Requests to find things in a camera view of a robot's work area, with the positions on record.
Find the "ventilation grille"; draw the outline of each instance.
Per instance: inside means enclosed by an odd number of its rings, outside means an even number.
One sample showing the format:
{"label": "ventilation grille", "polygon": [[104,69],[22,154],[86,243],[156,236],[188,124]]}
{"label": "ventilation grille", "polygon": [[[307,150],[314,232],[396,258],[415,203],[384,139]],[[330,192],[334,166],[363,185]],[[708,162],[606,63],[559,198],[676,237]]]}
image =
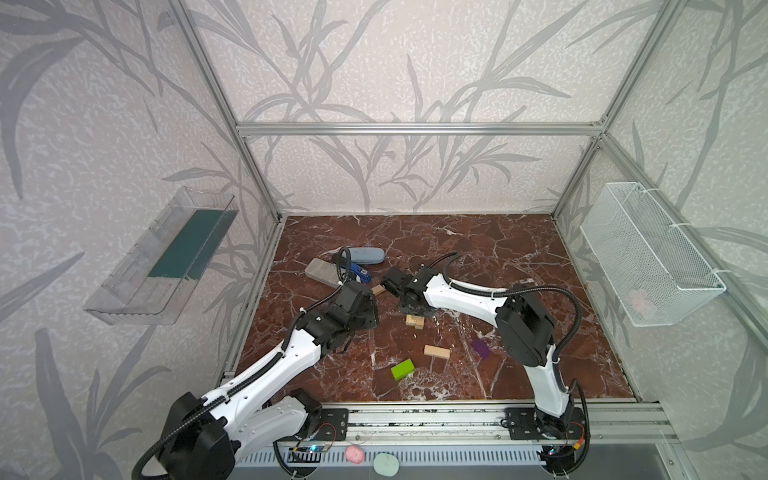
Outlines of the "ventilation grille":
{"label": "ventilation grille", "polygon": [[[363,446],[365,461],[360,465],[373,465],[373,459],[379,453],[389,453],[400,461],[401,467],[445,466],[445,465],[543,465],[536,445],[440,445],[440,446]],[[325,453],[297,453],[302,460],[315,463],[292,463],[291,447],[282,447],[280,452],[286,464],[296,467],[332,465],[336,467],[354,467],[357,464],[347,461],[344,456],[345,446],[331,447]],[[276,465],[272,448],[264,448],[248,455],[238,467],[273,467]]]}

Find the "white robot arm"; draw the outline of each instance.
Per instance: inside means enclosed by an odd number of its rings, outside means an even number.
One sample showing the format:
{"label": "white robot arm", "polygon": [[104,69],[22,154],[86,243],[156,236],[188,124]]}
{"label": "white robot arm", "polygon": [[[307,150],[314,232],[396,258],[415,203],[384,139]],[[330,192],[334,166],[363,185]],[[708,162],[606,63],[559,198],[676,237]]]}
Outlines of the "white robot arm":
{"label": "white robot arm", "polygon": [[[574,409],[572,391],[564,387],[558,354],[578,328],[581,308],[574,303],[574,328],[556,346],[554,320],[535,292],[557,290],[574,299],[572,293],[555,286],[488,288],[452,280],[429,267],[413,276],[392,268],[382,285],[399,298],[404,313],[434,316],[436,309],[450,309],[498,329],[508,354],[523,363],[531,381],[539,432],[554,439],[568,427]],[[327,309],[316,308],[334,297]],[[376,296],[361,283],[344,282],[334,294],[303,310],[289,327],[285,341],[236,378],[201,399],[189,392],[180,397],[169,411],[163,437],[140,459],[132,478],[224,480],[242,458],[277,439],[311,437],[319,426],[322,406],[304,391],[291,392],[273,406],[265,404],[303,370],[344,343],[348,346],[357,330],[378,325]],[[152,455],[167,475],[141,473]]]}

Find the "clear plastic tray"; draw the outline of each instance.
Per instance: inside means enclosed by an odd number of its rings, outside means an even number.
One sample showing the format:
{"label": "clear plastic tray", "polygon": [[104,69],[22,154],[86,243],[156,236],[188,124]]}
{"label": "clear plastic tray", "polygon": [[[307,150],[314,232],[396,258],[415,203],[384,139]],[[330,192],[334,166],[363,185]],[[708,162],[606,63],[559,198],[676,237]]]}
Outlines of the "clear plastic tray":
{"label": "clear plastic tray", "polygon": [[[175,323],[237,215],[233,200],[232,194],[179,189],[85,311],[110,325]],[[184,239],[174,242],[182,231]]]}

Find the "marble surface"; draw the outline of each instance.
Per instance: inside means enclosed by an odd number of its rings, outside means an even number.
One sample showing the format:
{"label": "marble surface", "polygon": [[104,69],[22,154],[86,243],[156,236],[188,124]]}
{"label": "marble surface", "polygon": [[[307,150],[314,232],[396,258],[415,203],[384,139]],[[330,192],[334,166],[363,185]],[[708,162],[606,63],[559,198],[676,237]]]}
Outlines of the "marble surface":
{"label": "marble surface", "polygon": [[[391,267],[413,272],[422,263],[456,250],[463,257],[452,275],[488,286],[556,283],[574,291],[584,322],[561,355],[566,384],[578,377],[589,397],[631,397],[632,392],[605,339],[594,311],[548,215],[422,215],[369,217],[291,217],[288,219],[257,308],[238,371],[283,340],[301,306],[333,289],[303,273],[314,257],[330,260],[339,247],[381,247],[386,260],[370,265],[371,286]],[[573,320],[564,296],[542,295],[558,321],[557,338]],[[359,333],[349,350],[331,354],[276,394],[301,387],[321,402],[449,399],[531,399],[523,366],[504,352],[501,338],[479,319],[441,311],[423,330],[407,326],[396,298],[379,295],[381,325]],[[491,355],[471,347],[483,338]],[[449,360],[425,356],[424,345],[451,349]],[[416,371],[396,382],[390,369],[410,358]]]}

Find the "wooden block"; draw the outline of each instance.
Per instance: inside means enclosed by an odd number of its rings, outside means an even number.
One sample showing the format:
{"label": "wooden block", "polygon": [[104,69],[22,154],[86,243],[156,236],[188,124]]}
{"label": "wooden block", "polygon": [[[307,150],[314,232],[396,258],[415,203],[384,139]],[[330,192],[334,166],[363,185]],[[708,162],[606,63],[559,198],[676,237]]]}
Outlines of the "wooden block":
{"label": "wooden block", "polygon": [[417,329],[421,330],[421,329],[424,328],[424,317],[423,316],[416,316],[416,315],[407,315],[406,316],[406,325],[414,326]]}
{"label": "wooden block", "polygon": [[451,350],[441,349],[438,346],[424,345],[424,355],[436,356],[447,360],[451,357]]}

